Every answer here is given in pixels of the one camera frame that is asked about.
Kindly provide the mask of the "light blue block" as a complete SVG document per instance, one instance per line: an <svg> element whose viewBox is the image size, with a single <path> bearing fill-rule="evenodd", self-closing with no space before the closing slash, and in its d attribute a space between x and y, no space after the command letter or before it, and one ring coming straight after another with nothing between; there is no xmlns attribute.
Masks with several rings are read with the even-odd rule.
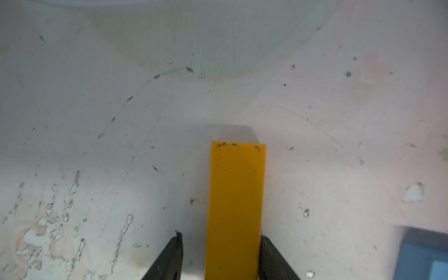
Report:
<svg viewBox="0 0 448 280"><path fill-rule="evenodd" d="M400 226L402 234L395 266L395 280L446 280L448 234Z"/></svg>

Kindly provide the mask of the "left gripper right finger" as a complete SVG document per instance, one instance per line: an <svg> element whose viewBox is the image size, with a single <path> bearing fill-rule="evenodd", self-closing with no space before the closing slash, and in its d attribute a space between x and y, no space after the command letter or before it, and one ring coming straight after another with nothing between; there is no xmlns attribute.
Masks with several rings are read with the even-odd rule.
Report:
<svg viewBox="0 0 448 280"><path fill-rule="evenodd" d="M286 259L266 236L261 237L259 280L300 280Z"/></svg>

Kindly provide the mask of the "orange-yellow long block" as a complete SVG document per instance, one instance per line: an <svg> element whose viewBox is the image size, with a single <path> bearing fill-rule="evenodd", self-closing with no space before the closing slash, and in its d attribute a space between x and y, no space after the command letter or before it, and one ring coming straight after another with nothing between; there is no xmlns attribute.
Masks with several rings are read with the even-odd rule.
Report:
<svg viewBox="0 0 448 280"><path fill-rule="evenodd" d="M260 143L211 144L207 280L258 278L266 152Z"/></svg>

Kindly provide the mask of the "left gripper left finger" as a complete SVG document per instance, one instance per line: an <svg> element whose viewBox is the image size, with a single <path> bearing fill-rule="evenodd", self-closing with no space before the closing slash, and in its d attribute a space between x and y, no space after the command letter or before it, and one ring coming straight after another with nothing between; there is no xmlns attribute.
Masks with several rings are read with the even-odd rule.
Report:
<svg viewBox="0 0 448 280"><path fill-rule="evenodd" d="M142 280L179 280L183 264L183 236L176 232Z"/></svg>

